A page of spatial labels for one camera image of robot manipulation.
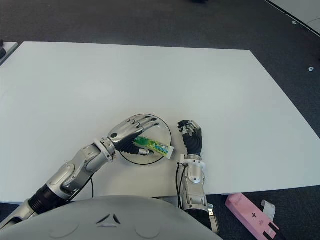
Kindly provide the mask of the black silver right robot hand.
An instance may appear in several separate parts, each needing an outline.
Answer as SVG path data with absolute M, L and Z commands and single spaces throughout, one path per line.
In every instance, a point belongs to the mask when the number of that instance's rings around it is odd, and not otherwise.
M 182 120 L 178 122 L 179 132 L 188 155 L 201 157 L 203 147 L 202 129 L 194 120 Z

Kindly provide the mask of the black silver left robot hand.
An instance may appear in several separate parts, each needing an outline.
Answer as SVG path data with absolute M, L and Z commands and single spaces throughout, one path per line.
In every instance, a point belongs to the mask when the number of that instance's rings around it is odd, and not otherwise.
M 134 140 L 150 128 L 158 126 L 158 119 L 151 115 L 135 115 L 114 127 L 108 134 L 108 139 L 119 152 L 132 155 L 148 156 L 154 152 L 136 146 Z

